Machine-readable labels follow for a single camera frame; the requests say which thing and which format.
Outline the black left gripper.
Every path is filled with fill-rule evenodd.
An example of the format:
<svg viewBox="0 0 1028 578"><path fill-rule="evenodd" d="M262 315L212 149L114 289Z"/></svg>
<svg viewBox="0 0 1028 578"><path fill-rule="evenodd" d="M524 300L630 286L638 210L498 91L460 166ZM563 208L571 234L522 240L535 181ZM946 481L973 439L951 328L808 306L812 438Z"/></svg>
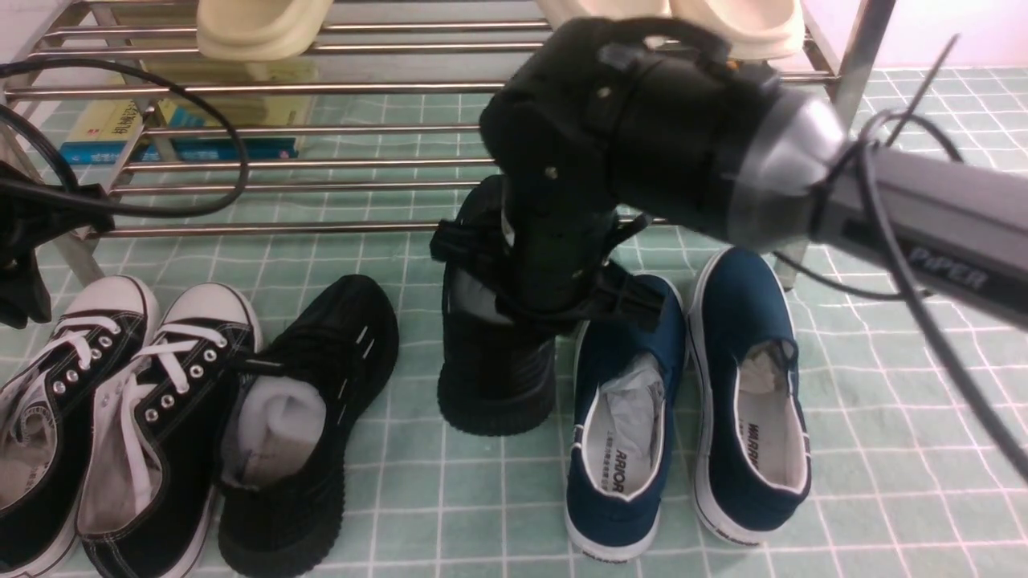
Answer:
<svg viewBox="0 0 1028 578"><path fill-rule="evenodd" d="M81 227L107 233L113 218L56 197L66 191L33 181L10 162L1 167L1 322L24 329L31 321L51 322L51 296L36 249Z"/></svg>

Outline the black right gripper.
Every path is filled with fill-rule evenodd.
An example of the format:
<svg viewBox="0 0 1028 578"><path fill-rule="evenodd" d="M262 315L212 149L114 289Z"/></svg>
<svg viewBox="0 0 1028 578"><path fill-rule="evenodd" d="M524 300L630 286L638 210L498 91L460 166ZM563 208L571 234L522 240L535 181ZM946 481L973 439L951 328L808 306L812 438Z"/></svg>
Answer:
<svg viewBox="0 0 1028 578"><path fill-rule="evenodd" d="M616 209L731 242L730 178L785 89L687 23L574 19L495 92L479 132L514 230L504 290L522 308L586 299Z"/></svg>

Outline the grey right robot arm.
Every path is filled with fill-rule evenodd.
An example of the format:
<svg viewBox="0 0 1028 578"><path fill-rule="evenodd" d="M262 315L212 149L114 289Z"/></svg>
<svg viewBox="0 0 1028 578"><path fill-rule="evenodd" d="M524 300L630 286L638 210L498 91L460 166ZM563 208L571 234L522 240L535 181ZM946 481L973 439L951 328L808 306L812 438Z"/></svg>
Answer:
<svg viewBox="0 0 1028 578"><path fill-rule="evenodd" d="M860 186L923 286L1026 325L1026 180L849 138L832 106L673 19L573 19L495 92L479 132L504 212L451 259L507 310L585 314L616 209L757 253L809 240L885 266Z"/></svg>

